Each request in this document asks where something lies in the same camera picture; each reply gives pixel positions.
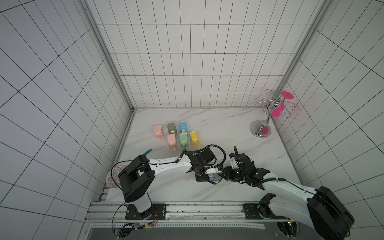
red wire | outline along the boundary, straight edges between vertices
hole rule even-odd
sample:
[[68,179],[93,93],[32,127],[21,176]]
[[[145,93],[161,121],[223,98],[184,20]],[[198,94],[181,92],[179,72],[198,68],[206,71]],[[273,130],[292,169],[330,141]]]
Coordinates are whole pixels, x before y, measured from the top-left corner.
[[155,210],[153,210],[153,211],[154,211],[155,214],[156,214],[156,217],[155,217],[155,221],[156,221],[156,223],[153,224],[153,225],[155,225],[155,224],[157,224],[157,222],[159,221],[159,219],[158,219],[159,214],[158,214],[157,211],[155,211]]

marble surface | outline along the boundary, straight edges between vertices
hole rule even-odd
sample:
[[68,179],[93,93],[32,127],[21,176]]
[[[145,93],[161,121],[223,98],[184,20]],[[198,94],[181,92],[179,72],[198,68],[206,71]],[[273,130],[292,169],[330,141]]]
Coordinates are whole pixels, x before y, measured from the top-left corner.
[[[167,123],[173,121],[177,128],[185,121],[188,131],[196,131],[203,145],[216,144],[224,149],[230,165],[229,154],[236,146],[239,153],[244,152],[256,167],[270,170],[279,177],[299,183],[299,178],[285,151],[283,143],[272,121],[271,135],[266,139],[256,138],[249,130],[254,120],[263,120],[266,114],[261,109],[139,109],[135,114],[131,130],[125,142],[119,161],[134,159],[148,149],[152,151],[148,159],[162,159],[180,155],[182,148],[176,151],[167,146]],[[154,126],[163,125],[164,137],[158,141],[154,137]],[[189,146],[187,150],[197,150],[200,146]],[[211,148],[217,161],[222,160],[222,153]],[[153,202],[185,201],[259,201],[267,192],[246,184],[222,180],[216,185],[208,182],[196,182],[194,172],[171,180],[156,188],[149,188],[148,194]],[[109,202],[123,202],[122,192],[118,188],[110,189],[106,198]]]

decorative plate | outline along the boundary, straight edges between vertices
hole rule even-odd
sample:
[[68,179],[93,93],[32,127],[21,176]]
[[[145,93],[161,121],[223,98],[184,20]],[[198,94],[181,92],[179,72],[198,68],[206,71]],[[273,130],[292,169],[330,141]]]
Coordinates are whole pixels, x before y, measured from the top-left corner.
[[[115,180],[118,186],[120,186],[118,175],[124,168],[125,168],[124,166],[116,166],[112,169],[113,180]],[[112,187],[112,188],[117,187],[116,184],[113,182],[113,180],[111,178],[111,172],[109,171],[107,178],[105,179],[105,183],[107,184],[108,187]]]

yellow soap dispenser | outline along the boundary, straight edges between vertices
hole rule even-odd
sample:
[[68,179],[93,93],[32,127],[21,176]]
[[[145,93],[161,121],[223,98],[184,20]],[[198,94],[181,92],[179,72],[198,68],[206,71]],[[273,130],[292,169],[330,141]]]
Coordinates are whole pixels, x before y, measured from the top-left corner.
[[192,145],[200,144],[200,146],[202,146],[201,143],[199,142],[199,137],[197,136],[197,132],[192,131],[189,133],[189,135],[191,136]]

round metal base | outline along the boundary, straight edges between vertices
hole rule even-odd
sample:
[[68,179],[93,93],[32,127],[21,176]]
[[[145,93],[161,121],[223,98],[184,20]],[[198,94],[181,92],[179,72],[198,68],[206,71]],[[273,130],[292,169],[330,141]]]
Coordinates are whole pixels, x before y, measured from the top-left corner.
[[260,129],[261,127],[261,124],[260,124],[261,121],[254,121],[253,123],[251,123],[251,125],[249,126],[249,129],[251,130],[251,133],[253,135],[255,135],[256,137],[259,137],[259,138],[266,138],[268,137],[269,135],[271,135],[271,128],[270,126],[264,126],[262,129]]

